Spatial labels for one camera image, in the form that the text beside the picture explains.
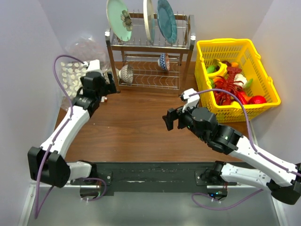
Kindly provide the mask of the red toy lobster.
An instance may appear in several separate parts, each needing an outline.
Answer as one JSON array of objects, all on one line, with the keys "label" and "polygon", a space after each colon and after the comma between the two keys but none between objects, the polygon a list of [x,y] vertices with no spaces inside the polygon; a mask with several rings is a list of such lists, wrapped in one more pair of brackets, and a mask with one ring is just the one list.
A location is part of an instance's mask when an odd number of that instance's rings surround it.
[{"label": "red toy lobster", "polygon": [[[231,94],[235,95],[239,101],[243,104],[246,100],[242,97],[239,91],[242,91],[242,81],[234,81],[235,76],[242,72],[242,69],[228,66],[228,77],[225,79],[223,76],[217,76],[214,78],[214,85],[216,89],[222,89]],[[232,102],[232,97],[221,91],[214,91],[214,97],[217,105],[230,105]]]}]

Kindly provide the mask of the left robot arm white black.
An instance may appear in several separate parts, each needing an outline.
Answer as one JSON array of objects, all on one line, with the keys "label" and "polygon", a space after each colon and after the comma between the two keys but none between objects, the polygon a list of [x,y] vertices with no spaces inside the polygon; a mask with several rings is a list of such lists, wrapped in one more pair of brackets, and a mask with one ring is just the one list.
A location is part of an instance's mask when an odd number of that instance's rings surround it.
[{"label": "left robot arm white black", "polygon": [[31,179],[62,188],[70,180],[80,179],[87,185],[97,181],[96,167],[87,161],[66,162],[67,151],[79,130],[98,109],[101,98],[117,92],[113,75],[87,72],[80,78],[82,86],[71,102],[67,115],[53,134],[28,151]]}]

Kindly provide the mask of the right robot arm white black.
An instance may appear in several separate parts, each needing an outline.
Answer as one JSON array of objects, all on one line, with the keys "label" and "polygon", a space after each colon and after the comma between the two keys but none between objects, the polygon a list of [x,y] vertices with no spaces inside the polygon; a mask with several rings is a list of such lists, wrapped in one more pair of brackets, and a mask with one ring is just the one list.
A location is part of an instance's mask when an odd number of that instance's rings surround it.
[{"label": "right robot arm white black", "polygon": [[217,122],[216,116],[207,108],[195,107],[186,111],[182,107],[169,109],[162,117],[167,130],[187,128],[214,151],[239,158],[251,166],[250,169],[216,161],[211,170],[201,179],[220,185],[241,183],[269,191],[273,198],[294,205],[301,197],[301,165],[285,162],[263,149],[251,145],[242,133]]}]

